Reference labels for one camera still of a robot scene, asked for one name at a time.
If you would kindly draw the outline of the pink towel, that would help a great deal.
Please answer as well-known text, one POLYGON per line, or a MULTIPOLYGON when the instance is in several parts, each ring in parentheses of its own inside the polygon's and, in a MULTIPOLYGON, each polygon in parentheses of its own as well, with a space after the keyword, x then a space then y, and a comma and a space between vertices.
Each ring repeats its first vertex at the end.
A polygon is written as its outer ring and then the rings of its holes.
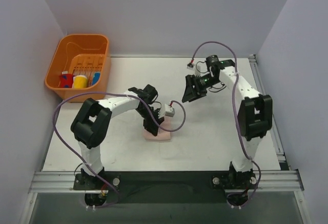
MULTIPOLYGON (((168 116, 165 116, 164 118, 165 119, 161 123, 161 126, 167 130, 171 130, 172 129, 171 118, 168 116)), ((159 128, 157 136, 154 136, 153 134, 151 134, 150 132, 144 129, 143 137, 145 140, 148 141, 169 141, 171 139, 171 132, 164 131, 159 128)))

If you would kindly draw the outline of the green blue yellow towel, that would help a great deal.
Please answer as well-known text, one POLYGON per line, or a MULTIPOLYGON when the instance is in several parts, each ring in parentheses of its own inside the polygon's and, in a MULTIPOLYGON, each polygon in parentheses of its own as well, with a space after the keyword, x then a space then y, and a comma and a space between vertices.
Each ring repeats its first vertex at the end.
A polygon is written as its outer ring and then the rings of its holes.
POLYGON ((100 72, 95 72, 92 78, 91 85, 95 85, 100 78, 100 72))

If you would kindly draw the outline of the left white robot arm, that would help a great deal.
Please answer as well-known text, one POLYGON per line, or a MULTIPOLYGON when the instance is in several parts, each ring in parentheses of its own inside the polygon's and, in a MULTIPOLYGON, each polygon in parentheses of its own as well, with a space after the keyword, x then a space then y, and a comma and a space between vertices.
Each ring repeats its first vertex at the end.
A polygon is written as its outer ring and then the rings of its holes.
POLYGON ((129 110, 136 110, 143 118, 143 128, 157 136, 157 125, 165 120, 159 116, 159 108, 151 107, 157 96, 157 90, 146 85, 143 89, 132 87, 122 97, 98 101, 88 98, 84 101, 71 125, 71 131, 78 141, 81 156, 86 161, 86 165, 81 169, 81 178, 90 188, 98 189, 104 182, 105 169, 100 158, 100 144, 107 135, 111 118, 129 110))

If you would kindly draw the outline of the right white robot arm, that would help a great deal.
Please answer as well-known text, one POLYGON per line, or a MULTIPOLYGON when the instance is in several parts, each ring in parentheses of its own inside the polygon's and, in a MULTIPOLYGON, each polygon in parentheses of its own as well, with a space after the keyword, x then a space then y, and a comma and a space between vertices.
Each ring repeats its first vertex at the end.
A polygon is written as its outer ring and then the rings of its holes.
POLYGON ((217 55, 211 55, 205 64, 206 73, 185 76, 182 102, 205 97, 209 89, 219 83, 232 92, 238 147, 233 151, 227 181, 233 188, 244 183, 254 184, 253 162, 260 142, 272 128, 273 100, 253 88, 237 71, 233 60, 220 60, 217 55))

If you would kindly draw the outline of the yellow rolled towel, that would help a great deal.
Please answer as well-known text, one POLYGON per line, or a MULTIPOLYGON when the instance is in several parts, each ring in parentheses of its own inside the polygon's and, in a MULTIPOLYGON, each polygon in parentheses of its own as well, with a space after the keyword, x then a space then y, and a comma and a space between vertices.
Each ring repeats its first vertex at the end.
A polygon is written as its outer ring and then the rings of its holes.
POLYGON ((88 78, 85 75, 76 75, 73 77, 73 85, 74 89, 84 89, 88 86, 88 78))

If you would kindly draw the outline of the orange plastic basket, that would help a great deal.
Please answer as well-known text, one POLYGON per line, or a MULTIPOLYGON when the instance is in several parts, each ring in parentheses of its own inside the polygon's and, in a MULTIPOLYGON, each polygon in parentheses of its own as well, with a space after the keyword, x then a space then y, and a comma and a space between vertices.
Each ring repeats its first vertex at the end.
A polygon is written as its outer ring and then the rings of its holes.
POLYGON ((87 98, 103 99, 105 95, 101 92, 107 90, 111 69, 109 44, 109 39, 102 34, 70 34, 62 38, 45 77, 46 87, 61 99, 91 92, 73 98, 71 103, 82 103, 87 98), (59 76, 64 71, 74 76, 85 75, 88 78, 88 86, 84 89, 60 88, 59 76), (95 85, 91 85, 95 72, 100 72, 100 78, 95 85))

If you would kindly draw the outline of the red rolled towel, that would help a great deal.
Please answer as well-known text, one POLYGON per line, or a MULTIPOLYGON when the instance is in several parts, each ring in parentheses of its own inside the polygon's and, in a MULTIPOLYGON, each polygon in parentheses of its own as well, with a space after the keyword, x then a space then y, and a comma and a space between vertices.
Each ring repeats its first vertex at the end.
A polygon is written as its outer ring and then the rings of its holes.
POLYGON ((59 87, 60 88, 72 88, 74 81, 74 75, 64 71, 59 76, 59 87))

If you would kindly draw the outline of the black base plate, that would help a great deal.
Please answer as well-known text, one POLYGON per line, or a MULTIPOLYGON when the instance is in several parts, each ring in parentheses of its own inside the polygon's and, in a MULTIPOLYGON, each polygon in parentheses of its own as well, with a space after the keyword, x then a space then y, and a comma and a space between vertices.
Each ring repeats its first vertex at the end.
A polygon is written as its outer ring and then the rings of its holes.
POLYGON ((246 188, 241 191, 226 191, 187 185, 155 185, 138 188, 127 185, 120 190, 112 186, 105 178, 100 180, 104 182, 107 190, 99 193, 84 192, 87 205, 100 207, 107 203, 224 203, 226 200, 235 205, 242 205, 247 201, 252 190, 246 188))

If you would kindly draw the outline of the aluminium frame rail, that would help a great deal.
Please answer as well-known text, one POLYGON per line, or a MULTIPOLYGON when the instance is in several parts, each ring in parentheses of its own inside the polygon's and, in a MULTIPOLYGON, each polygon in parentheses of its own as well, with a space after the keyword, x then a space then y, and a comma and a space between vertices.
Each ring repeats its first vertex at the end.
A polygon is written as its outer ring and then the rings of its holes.
MULTIPOLYGON (((123 187, 153 187, 155 185, 205 186, 211 189, 241 191, 258 187, 259 191, 302 191, 304 186, 298 171, 264 170, 253 173, 230 173, 228 171, 112 171, 105 173, 105 180, 122 190, 123 187)), ((100 179, 82 177, 80 173, 44 171, 34 174, 30 192, 99 193, 107 190, 100 179)))

